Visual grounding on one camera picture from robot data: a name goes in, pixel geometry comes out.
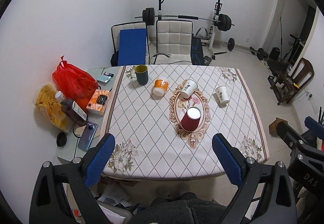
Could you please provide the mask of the red ribbed paper cup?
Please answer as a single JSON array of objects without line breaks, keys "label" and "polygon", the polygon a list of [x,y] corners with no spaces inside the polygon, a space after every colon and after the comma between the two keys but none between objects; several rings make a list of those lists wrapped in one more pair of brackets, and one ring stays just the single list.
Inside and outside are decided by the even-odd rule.
[{"label": "red ribbed paper cup", "polygon": [[181,120],[182,129],[192,132],[198,128],[201,119],[201,112],[196,107],[190,107]]}]

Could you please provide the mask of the white paper cup right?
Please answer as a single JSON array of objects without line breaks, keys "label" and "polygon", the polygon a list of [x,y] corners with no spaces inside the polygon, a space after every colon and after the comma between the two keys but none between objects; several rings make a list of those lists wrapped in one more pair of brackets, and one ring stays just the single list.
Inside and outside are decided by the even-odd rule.
[{"label": "white paper cup right", "polygon": [[226,86],[217,87],[215,90],[215,94],[217,102],[221,107],[225,107],[229,103],[230,96],[228,95]]}]

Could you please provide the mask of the black round lid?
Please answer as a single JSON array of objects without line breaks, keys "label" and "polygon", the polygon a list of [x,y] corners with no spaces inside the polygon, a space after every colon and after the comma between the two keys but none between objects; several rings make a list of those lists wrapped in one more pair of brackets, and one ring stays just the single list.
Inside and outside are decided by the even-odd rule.
[{"label": "black round lid", "polygon": [[56,137],[56,145],[57,147],[64,147],[67,143],[67,135],[65,132],[58,133]]}]

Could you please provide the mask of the small brown wooden box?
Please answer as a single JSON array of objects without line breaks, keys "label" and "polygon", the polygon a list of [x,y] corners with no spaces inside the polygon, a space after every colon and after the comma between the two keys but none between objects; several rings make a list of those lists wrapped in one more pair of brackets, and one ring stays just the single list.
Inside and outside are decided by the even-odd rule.
[{"label": "small brown wooden box", "polygon": [[269,134],[271,136],[276,136],[277,135],[277,132],[276,132],[276,127],[277,125],[280,123],[280,122],[284,122],[285,124],[287,124],[287,120],[284,120],[284,119],[281,119],[281,118],[276,118],[274,122],[272,122],[270,125],[269,125]]}]

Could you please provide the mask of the brown liquid bottle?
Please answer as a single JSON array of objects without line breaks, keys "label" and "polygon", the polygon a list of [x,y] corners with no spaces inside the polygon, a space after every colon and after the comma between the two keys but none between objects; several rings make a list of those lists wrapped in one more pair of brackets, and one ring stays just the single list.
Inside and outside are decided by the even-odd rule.
[{"label": "brown liquid bottle", "polygon": [[66,114],[74,123],[85,126],[88,123],[88,115],[71,98],[66,98],[61,91],[55,94],[56,100],[61,104],[62,112]]}]

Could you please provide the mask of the orange tissue box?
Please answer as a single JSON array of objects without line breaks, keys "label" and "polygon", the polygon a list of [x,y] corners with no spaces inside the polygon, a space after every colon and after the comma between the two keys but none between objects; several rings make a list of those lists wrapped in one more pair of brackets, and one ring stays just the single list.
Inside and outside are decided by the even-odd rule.
[{"label": "orange tissue box", "polygon": [[95,90],[86,107],[87,111],[91,114],[104,116],[109,98],[109,90]]}]

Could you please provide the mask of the dark fuzzy clothing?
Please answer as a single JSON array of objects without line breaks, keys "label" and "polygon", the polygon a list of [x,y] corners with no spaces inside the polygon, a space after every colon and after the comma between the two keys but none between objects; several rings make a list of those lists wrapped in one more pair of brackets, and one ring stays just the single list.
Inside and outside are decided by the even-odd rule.
[{"label": "dark fuzzy clothing", "polygon": [[226,209],[217,202],[204,201],[187,192],[175,199],[156,198],[129,223],[216,223]]}]

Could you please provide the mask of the patterned floral tablecloth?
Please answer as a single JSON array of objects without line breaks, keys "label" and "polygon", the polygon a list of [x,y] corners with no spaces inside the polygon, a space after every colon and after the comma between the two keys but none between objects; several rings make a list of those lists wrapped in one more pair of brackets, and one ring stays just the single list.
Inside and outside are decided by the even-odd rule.
[{"label": "patterned floral tablecloth", "polygon": [[212,139],[221,133],[245,157],[267,161],[269,150],[255,102],[240,70],[199,65],[149,65],[148,82],[133,66],[118,67],[106,108],[115,149],[110,177],[173,180],[222,174]]}]

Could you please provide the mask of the dark wooden chair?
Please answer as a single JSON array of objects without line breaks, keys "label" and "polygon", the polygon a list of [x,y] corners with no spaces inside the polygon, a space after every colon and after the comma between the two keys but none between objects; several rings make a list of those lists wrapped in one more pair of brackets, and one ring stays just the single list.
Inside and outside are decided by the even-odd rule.
[{"label": "dark wooden chair", "polygon": [[290,104],[314,76],[315,71],[311,62],[305,58],[299,60],[296,69],[291,74],[280,71],[275,76],[269,75],[268,82],[276,96],[277,105],[280,106],[284,102]]}]

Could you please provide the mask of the dark green mug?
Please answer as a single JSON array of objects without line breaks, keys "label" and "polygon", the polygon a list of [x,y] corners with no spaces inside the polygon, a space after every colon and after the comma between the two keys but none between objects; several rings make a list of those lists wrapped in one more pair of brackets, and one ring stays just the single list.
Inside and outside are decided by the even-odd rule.
[{"label": "dark green mug", "polygon": [[148,83],[148,68],[146,65],[138,65],[134,69],[137,81],[140,85]]}]

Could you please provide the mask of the small barbell on floor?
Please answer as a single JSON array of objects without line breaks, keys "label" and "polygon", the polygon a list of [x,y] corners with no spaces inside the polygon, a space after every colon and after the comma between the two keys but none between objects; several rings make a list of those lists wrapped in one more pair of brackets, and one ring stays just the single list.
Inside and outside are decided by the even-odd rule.
[{"label": "small barbell on floor", "polygon": [[254,56],[257,56],[258,60],[260,60],[260,61],[262,61],[264,59],[268,59],[268,56],[269,56],[269,54],[263,48],[255,49],[253,47],[245,47],[245,46],[241,46],[241,45],[236,45],[235,40],[232,37],[228,39],[227,49],[229,51],[238,50],[240,52],[250,53]]}]

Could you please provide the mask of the blue flat board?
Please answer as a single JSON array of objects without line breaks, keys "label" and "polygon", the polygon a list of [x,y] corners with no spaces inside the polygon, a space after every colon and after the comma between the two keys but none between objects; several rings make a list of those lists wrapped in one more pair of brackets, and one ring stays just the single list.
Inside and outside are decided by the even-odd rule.
[{"label": "blue flat board", "polygon": [[146,63],[146,29],[120,31],[117,65],[141,65]]}]

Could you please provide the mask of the white weight bench rack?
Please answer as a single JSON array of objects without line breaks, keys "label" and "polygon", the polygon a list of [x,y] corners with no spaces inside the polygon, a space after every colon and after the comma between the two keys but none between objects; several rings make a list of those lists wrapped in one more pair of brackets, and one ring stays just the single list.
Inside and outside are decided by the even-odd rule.
[{"label": "white weight bench rack", "polygon": [[[162,14],[162,4],[164,3],[164,0],[158,0],[158,13],[156,15],[164,15]],[[217,0],[214,6],[214,14],[213,14],[213,18],[211,19],[216,19],[218,18],[219,14],[223,14],[221,13],[221,9],[222,9],[222,2],[221,0]],[[181,19],[177,19],[177,18],[162,18],[161,20],[181,20]],[[215,40],[215,35],[216,35],[216,31],[218,30],[218,28],[216,26],[212,25],[212,22],[210,29],[207,31],[207,41],[208,41],[208,52],[211,55],[211,58],[214,59],[215,55],[212,53],[211,48],[213,46],[214,40]]]}]

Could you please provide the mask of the white chair with blue board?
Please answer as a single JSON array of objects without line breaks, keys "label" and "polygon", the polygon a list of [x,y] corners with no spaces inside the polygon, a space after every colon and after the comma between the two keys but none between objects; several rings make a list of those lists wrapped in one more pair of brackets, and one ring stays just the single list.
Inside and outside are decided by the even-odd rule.
[{"label": "white chair with blue board", "polygon": [[129,22],[113,25],[111,28],[114,53],[112,67],[148,64],[149,40],[145,22]]}]

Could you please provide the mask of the barbell with black plates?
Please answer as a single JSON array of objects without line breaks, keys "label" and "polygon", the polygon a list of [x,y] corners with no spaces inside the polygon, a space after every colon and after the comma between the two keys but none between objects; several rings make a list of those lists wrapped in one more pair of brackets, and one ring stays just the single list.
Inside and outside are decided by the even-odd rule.
[{"label": "barbell with black plates", "polygon": [[216,19],[207,19],[197,16],[187,16],[187,15],[156,15],[155,9],[153,7],[147,7],[142,11],[141,16],[136,16],[135,19],[142,19],[147,25],[153,26],[155,20],[161,20],[162,18],[177,18],[185,20],[204,20],[212,22],[213,26],[216,26],[219,31],[229,31],[234,24],[232,23],[231,18],[226,14],[219,14]]}]

